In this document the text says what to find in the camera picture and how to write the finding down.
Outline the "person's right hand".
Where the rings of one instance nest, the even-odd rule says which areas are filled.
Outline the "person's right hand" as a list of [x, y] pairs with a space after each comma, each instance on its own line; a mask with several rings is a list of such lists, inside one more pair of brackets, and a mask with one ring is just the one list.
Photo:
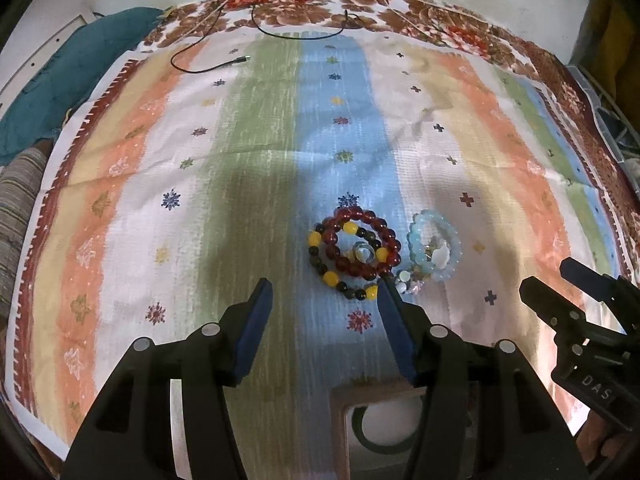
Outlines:
[[595, 411], [579, 429], [576, 445], [590, 479], [638, 479], [639, 433], [620, 430]]

